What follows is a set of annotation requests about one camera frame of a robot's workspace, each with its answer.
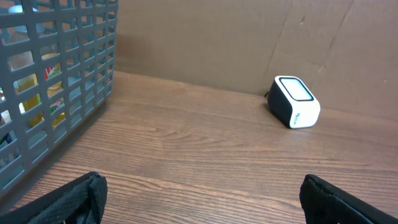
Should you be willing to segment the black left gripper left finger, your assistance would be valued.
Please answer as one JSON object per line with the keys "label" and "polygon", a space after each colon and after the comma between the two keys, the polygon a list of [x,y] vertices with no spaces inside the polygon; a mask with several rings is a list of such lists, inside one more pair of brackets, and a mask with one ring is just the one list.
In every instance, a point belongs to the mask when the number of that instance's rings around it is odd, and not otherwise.
{"label": "black left gripper left finger", "polygon": [[105,177],[89,172],[1,216],[1,223],[100,223],[107,201]]}

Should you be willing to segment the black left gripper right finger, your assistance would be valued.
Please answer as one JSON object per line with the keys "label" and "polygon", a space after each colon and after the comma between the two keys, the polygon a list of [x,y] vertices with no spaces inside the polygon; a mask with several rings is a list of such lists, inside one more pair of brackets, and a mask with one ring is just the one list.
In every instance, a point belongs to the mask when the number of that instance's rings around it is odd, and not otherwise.
{"label": "black left gripper right finger", "polygon": [[313,174],[305,176],[299,198],[307,224],[397,224],[397,218]]}

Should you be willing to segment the yellow drink bottle silver cap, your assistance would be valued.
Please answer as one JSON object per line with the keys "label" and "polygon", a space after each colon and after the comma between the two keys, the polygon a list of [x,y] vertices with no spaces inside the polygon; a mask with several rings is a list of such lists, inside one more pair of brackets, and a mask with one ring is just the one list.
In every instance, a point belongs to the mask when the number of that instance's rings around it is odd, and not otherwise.
{"label": "yellow drink bottle silver cap", "polygon": [[[21,5],[12,6],[8,9],[8,12],[11,14],[22,13],[23,8]],[[36,25],[37,34],[39,36],[45,35],[45,25],[43,23],[39,23]],[[29,35],[27,32],[26,26],[17,26],[14,28],[14,32],[10,35],[10,43],[17,43],[23,40],[28,40]],[[50,44],[48,46],[42,47],[40,49],[41,58],[43,60],[50,59],[58,54],[58,45],[57,44]],[[28,65],[33,64],[33,56],[31,51],[23,52],[20,54],[13,55],[9,58],[9,68],[10,70],[16,70],[18,68],[22,68]],[[59,63],[55,65],[51,65],[44,69],[43,76],[47,80],[49,78],[57,76],[61,73],[62,68]],[[14,82],[14,88],[16,93],[20,93],[24,90],[27,90],[35,85],[38,84],[37,75],[31,74],[24,78],[21,78]],[[62,82],[57,82],[56,84],[47,88],[47,96],[51,97],[56,93],[60,92],[63,89]],[[39,105],[41,103],[41,97],[38,93],[34,94],[28,100],[22,102],[22,106],[24,111],[29,111],[33,107]],[[59,109],[64,105],[63,98],[59,98],[54,101],[50,106],[49,110],[53,113],[55,110]],[[58,123],[65,119],[65,113],[61,113],[57,118],[52,121],[52,127],[55,127]],[[34,115],[32,118],[29,119],[29,124],[34,127],[38,123],[44,120],[44,114],[39,112],[37,115]]]}

